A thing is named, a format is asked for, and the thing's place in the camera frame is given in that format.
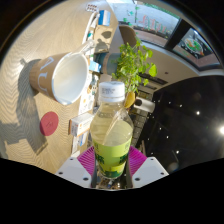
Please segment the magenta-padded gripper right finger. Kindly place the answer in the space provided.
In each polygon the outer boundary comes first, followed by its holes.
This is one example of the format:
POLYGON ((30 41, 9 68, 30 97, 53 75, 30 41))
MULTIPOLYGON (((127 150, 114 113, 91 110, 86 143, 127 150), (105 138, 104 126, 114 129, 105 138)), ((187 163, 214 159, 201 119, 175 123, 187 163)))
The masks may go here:
POLYGON ((133 146, 130 147, 126 164, 128 188, 140 188, 168 175, 155 157, 146 157, 133 146))

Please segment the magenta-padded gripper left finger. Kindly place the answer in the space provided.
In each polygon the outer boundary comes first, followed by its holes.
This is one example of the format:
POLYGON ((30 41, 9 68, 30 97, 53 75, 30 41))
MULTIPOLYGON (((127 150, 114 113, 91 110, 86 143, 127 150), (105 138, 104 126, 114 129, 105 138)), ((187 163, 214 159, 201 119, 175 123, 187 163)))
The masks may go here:
POLYGON ((56 175, 84 188, 95 188, 97 168, 94 147, 82 152, 78 157, 69 157, 56 175))

